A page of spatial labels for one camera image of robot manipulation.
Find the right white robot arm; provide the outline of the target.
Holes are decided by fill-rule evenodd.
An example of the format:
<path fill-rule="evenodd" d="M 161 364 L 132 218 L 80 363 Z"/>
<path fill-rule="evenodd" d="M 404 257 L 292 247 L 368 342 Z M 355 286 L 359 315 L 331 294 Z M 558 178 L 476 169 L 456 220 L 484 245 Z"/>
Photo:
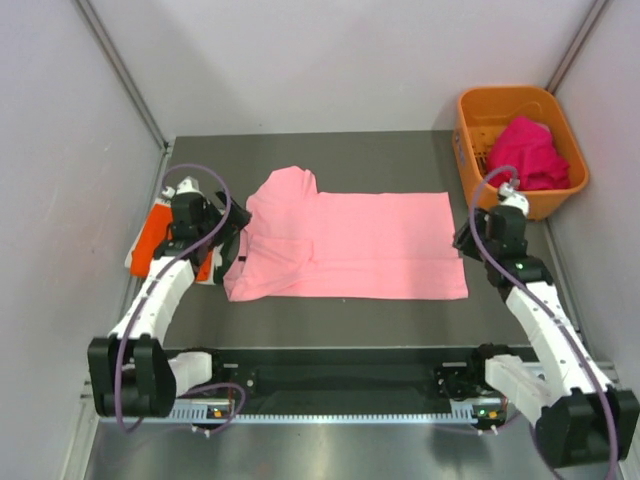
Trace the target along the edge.
<path fill-rule="evenodd" d="M 471 208 L 453 245 L 484 265 L 543 374 L 534 375 L 512 354 L 497 354 L 469 367 L 467 384 L 478 395 L 497 390 L 511 400 L 530 422 L 550 467 L 605 462 L 613 478 L 629 453 L 639 401 L 631 390 L 615 387 L 591 359 L 562 308 L 552 274 L 527 252 L 526 227 L 516 206 Z"/>

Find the white printed t shirt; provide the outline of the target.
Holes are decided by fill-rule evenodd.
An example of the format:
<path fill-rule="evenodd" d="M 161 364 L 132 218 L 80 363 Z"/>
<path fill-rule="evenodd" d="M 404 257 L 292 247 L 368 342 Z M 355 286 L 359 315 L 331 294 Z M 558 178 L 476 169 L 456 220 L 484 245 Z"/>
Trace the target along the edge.
<path fill-rule="evenodd" d="M 148 275 L 153 253 L 165 239 L 171 220 L 172 213 L 169 201 L 157 197 L 124 259 L 124 266 L 131 275 L 140 278 L 145 278 Z M 222 266 L 220 250 L 220 247 L 216 247 L 208 254 L 204 265 L 196 276 L 198 284 L 215 284 L 215 270 Z"/>

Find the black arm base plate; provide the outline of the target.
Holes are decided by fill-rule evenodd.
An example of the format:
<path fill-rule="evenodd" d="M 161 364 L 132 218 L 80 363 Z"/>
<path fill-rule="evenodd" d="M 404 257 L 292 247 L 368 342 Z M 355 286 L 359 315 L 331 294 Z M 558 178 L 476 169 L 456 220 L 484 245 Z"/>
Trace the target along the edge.
<path fill-rule="evenodd" d="M 527 346 L 247 348 L 213 351 L 213 379 L 245 388 L 248 413 L 433 413 L 479 397 L 481 361 Z"/>

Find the magenta t shirt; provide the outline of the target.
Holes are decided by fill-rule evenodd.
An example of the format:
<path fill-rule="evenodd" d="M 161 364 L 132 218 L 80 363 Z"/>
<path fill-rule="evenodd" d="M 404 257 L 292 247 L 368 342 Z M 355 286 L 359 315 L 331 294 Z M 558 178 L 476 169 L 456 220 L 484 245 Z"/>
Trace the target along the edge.
<path fill-rule="evenodd" d="M 506 165 L 518 171 L 522 191 L 570 187 L 569 163 L 556 150 L 550 129 L 527 117 L 512 120 L 488 154 L 488 172 Z"/>

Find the light pink t shirt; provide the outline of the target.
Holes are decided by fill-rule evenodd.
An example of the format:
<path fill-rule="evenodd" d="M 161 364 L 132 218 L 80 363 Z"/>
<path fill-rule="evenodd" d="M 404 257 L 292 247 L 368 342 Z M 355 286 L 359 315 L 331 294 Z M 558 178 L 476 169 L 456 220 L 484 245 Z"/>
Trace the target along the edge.
<path fill-rule="evenodd" d="M 328 193 L 297 166 L 273 171 L 224 277 L 231 302 L 269 296 L 458 300 L 468 296 L 447 193 Z"/>

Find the dark green t shirt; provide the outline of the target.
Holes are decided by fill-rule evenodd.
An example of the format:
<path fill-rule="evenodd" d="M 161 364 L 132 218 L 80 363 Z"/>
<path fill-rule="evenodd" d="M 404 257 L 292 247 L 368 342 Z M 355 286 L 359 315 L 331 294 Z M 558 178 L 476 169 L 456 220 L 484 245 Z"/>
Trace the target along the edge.
<path fill-rule="evenodd" d="M 221 229 L 213 239 L 213 273 L 214 285 L 222 285 L 224 277 L 235 262 L 241 247 L 241 240 L 246 228 L 231 226 Z"/>

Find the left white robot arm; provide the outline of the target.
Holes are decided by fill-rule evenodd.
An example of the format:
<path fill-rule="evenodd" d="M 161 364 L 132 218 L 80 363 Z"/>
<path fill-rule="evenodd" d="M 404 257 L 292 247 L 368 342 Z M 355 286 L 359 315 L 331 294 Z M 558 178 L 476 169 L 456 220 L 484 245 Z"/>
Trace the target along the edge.
<path fill-rule="evenodd" d="M 166 188 L 155 200 L 125 265 L 143 284 L 120 322 L 94 338 L 87 357 L 101 417 L 164 418 L 177 398 L 196 388 L 216 396 L 227 374 L 213 353 L 169 357 L 163 342 L 174 313 L 194 284 L 220 284 L 225 256 L 250 214 L 225 192 L 211 201 L 197 188 Z"/>

